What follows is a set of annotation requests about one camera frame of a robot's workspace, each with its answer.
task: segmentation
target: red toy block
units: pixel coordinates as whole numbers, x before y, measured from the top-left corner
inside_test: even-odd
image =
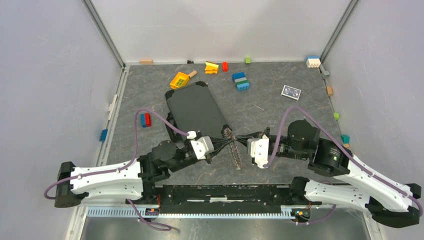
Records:
[[[228,62],[226,62],[226,61],[223,61],[222,62],[222,70],[224,72],[227,72],[228,71]]]
[[[150,114],[148,112],[144,114],[144,119],[145,119],[146,126],[151,127],[152,126],[152,120],[151,120]]]

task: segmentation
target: marble surface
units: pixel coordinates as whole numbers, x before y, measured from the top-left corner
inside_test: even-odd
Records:
[[[229,63],[228,68],[228,72],[223,72],[220,66],[218,74],[205,74],[205,64],[131,66],[107,164],[128,161],[134,154],[135,111],[141,107],[151,108],[166,117],[169,109],[164,94],[170,90],[169,83],[178,72],[188,74],[192,70],[198,73],[189,83],[208,83],[210,92],[235,135],[263,131],[265,127],[271,127],[271,134],[276,134],[285,110],[299,106],[335,137],[340,136],[324,81],[317,68],[307,68],[304,62]],[[237,92],[231,77],[238,72],[246,74],[249,90]],[[281,96],[284,85],[302,90],[299,101]],[[285,126],[301,119],[304,119],[304,115],[294,111]],[[138,155],[150,152],[152,147],[169,139],[165,125],[154,116],[151,121],[152,126],[148,128],[142,128],[137,123]],[[158,184],[288,184],[296,176],[316,181],[324,179],[308,170],[308,161],[276,158],[268,169],[260,169],[252,165],[246,148],[240,143],[236,144],[242,157],[240,170],[234,167],[228,149],[223,149],[212,159],[212,164],[199,162],[171,173],[169,179]]]

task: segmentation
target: black tablet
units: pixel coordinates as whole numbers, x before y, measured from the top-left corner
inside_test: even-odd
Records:
[[[184,132],[200,131],[203,136],[222,138],[228,127],[220,108],[203,81],[169,90],[165,93],[170,112],[167,120]],[[185,140],[166,126],[173,142]]]

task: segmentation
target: yellow toy block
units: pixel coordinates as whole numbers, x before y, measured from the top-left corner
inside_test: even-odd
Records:
[[[169,84],[172,89],[177,89],[184,87],[190,80],[190,78],[194,77],[198,72],[196,70],[190,72],[190,74],[185,74],[182,72],[179,72],[176,74],[176,76],[173,78],[171,83]]]
[[[205,64],[206,64],[206,66],[211,66],[211,67],[214,67],[214,68],[219,67],[218,64],[216,64],[215,62],[211,62],[211,61],[206,61]]]
[[[204,69],[204,73],[205,74],[217,74],[218,73],[218,67],[207,65],[206,68]]]

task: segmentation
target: stacked lego blocks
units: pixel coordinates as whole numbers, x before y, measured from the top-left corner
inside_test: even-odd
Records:
[[[321,65],[320,56],[307,56],[306,66],[308,68],[319,68]]]
[[[141,126],[143,128],[148,128],[150,126],[152,126],[152,120],[150,118],[150,114],[149,113],[143,113],[140,115],[140,122],[141,122]]]
[[[219,65],[216,64],[215,62],[211,62],[211,61],[206,61],[206,67],[204,69],[204,73],[205,74],[217,74],[218,73],[218,69],[219,69]]]
[[[248,90],[251,87],[244,72],[233,74],[232,81],[234,82],[238,92]]]

